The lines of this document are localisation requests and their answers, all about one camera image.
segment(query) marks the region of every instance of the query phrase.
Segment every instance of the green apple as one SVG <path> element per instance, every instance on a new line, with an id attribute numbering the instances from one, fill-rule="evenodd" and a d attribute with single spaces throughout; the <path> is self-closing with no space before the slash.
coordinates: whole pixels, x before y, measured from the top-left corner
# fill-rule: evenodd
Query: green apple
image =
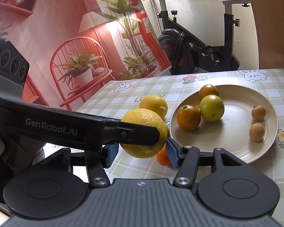
<path id="1" fill-rule="evenodd" d="M 209 95 L 200 102 L 200 112 L 206 121 L 214 122 L 222 118 L 224 114 L 224 103 L 216 95 Z"/>

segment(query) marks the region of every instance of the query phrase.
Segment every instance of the flower pot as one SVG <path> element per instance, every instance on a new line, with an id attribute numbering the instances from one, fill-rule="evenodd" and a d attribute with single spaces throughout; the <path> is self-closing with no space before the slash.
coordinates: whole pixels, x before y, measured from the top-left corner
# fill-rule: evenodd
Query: flower pot
<path id="1" fill-rule="evenodd" d="M 88 84 L 93 80 L 93 74 L 91 69 L 88 69 L 84 73 L 80 74 L 79 76 L 74 78 L 77 85 L 83 87 L 84 85 Z"/>
<path id="2" fill-rule="evenodd" d="M 146 78 L 155 77 L 155 76 L 157 76 L 160 72 L 161 72 L 161 71 L 160 71 L 160 68 L 159 68 L 159 66 L 157 66 L 150 74 L 148 74 L 148 75 L 146 76 Z"/>

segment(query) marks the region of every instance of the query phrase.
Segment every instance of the plate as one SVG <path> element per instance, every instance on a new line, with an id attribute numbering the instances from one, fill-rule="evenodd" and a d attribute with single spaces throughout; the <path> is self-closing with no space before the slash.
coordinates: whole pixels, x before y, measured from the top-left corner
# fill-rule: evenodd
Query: plate
<path id="1" fill-rule="evenodd" d="M 184 131 L 177 123 L 177 113 L 183 105 L 199 108 L 199 92 L 187 97 L 173 112 L 170 121 L 170 135 L 180 145 L 192 145 L 204 152 L 224 148 L 246 163 L 263 156 L 273 145 L 278 132 L 278 117 L 271 103 L 257 91 L 239 85 L 218 85 L 219 95 L 225 105 L 223 117 L 216 122 L 207 122 L 203 117 L 194 131 Z M 266 116 L 261 121 L 253 120 L 251 110 L 262 105 Z M 253 142 L 249 129 L 254 123 L 265 126 L 264 138 Z"/>

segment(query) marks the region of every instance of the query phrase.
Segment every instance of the cartoon bunny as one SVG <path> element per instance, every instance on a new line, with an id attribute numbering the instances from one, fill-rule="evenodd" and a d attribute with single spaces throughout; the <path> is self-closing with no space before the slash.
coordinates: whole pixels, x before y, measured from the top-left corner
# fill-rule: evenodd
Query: cartoon bunny
<path id="1" fill-rule="evenodd" d="M 114 93 L 117 93 L 119 91 L 125 91 L 127 90 L 129 87 L 130 87 L 130 84 L 134 82 L 133 81 L 130 81 L 130 82 L 122 82 L 122 83 L 119 83 L 119 86 L 114 90 Z"/>
<path id="2" fill-rule="evenodd" d="M 240 73 L 244 74 L 244 77 L 249 82 L 256 82 L 257 80 L 266 80 L 266 75 L 260 73 L 259 70 L 251 70 L 251 71 L 239 71 Z"/>

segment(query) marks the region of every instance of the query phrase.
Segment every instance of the tablecloth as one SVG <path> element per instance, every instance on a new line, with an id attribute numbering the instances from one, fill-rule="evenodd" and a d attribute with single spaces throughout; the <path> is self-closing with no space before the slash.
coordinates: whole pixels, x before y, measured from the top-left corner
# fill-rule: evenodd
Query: tablecloth
<path id="1" fill-rule="evenodd" d="M 281 197 L 273 217 L 284 225 L 284 69 L 211 72 L 178 76 L 162 76 L 129 81 L 110 81 L 91 97 L 78 112 L 121 119 L 129 110 L 139 107 L 147 95 L 160 95 L 168 103 L 164 118 L 169 124 L 174 109 L 205 84 L 242 85 L 264 95 L 274 106 L 279 120 L 279 131 L 274 146 L 252 166 L 273 179 L 279 186 Z M 48 145 L 53 150 L 56 145 Z M 169 178 L 172 181 L 177 169 L 159 165 L 155 158 L 136 159 L 120 147 L 119 153 L 106 170 L 114 178 Z M 197 180 L 210 173 L 210 168 L 201 168 Z M 75 168 L 74 174 L 87 181 L 86 172 Z"/>

